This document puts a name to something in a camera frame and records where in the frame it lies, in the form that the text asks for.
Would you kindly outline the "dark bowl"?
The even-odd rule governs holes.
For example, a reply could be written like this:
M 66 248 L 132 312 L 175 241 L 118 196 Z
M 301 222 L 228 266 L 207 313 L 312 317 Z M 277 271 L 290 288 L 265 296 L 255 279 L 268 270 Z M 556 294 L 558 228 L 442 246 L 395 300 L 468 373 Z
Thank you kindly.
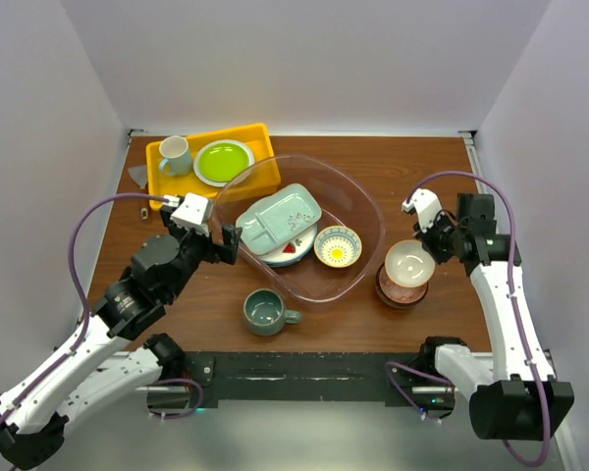
M 418 288 L 429 282 L 436 268 L 434 258 L 417 240 L 395 243 L 385 257 L 389 279 L 404 288 Z

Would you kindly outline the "light blue rectangular dish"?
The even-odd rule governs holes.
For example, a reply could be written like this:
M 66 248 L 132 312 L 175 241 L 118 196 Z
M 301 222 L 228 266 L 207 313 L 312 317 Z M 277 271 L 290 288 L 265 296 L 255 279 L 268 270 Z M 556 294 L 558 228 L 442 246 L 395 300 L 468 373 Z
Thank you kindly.
M 322 209 L 305 186 L 292 183 L 251 204 L 236 226 L 241 241 L 255 255 L 264 255 L 316 224 Z

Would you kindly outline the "yellow blue patterned bowl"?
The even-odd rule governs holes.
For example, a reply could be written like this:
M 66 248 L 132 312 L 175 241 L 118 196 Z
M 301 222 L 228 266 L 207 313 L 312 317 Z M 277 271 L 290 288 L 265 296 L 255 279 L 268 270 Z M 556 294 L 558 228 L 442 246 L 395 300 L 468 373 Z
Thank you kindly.
M 362 254 L 359 235 L 345 226 L 330 226 L 318 233 L 313 244 L 317 259 L 331 268 L 353 265 Z

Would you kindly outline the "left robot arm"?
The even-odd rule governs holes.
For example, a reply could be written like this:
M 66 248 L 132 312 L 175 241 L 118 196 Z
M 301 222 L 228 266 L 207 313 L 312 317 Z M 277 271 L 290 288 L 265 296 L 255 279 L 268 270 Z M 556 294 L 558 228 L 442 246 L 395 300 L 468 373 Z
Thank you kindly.
M 185 354 L 166 334 L 154 335 L 127 361 L 97 369 L 161 319 L 203 262 L 235 264 L 242 230 L 222 228 L 216 243 L 210 208 L 189 200 L 163 204 L 168 232 L 150 237 L 120 279 L 94 304 L 85 302 L 76 331 L 33 373 L 0 394 L 0 453 L 30 470 L 52 456 L 89 414 L 150 384 L 173 385 L 184 373 Z

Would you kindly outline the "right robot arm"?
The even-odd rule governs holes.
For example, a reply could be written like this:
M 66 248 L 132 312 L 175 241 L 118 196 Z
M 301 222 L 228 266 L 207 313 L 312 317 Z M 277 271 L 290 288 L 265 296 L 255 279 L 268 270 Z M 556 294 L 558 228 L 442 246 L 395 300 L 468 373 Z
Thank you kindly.
M 431 190 L 420 188 L 402 209 L 414 214 L 415 237 L 443 264 L 463 265 L 479 298 L 493 365 L 480 364 L 458 339 L 429 338 L 417 362 L 420 379 L 446 379 L 467 399 L 469 419 L 482 440 L 540 442 L 554 435 L 574 403 L 571 383 L 558 380 L 534 331 L 522 285 L 521 258 L 509 235 L 497 231 L 489 194 L 461 193 L 448 216 Z

